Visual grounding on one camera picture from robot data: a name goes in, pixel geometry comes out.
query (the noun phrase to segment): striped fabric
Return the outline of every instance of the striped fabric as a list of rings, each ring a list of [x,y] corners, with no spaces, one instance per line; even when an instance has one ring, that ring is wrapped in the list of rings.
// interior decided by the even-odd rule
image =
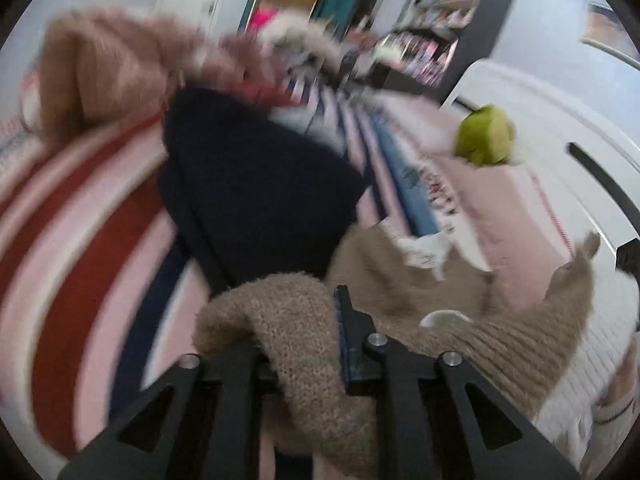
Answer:
[[[294,101],[307,102],[344,136],[345,158],[370,181],[358,204],[360,224],[371,226],[387,218],[402,236],[440,231],[428,205],[428,190],[404,162],[383,117],[353,107],[331,88],[301,76],[288,79],[286,85]]]
[[[388,217],[414,232],[375,120],[301,78],[290,89],[343,132],[350,163],[370,178],[360,223]],[[0,176],[0,397],[65,456],[192,351],[209,297],[161,203],[161,136],[148,110],[44,158],[28,137]]]
[[[37,144],[22,126],[20,118],[0,121],[0,178],[10,168],[20,164],[24,153],[31,151]]]

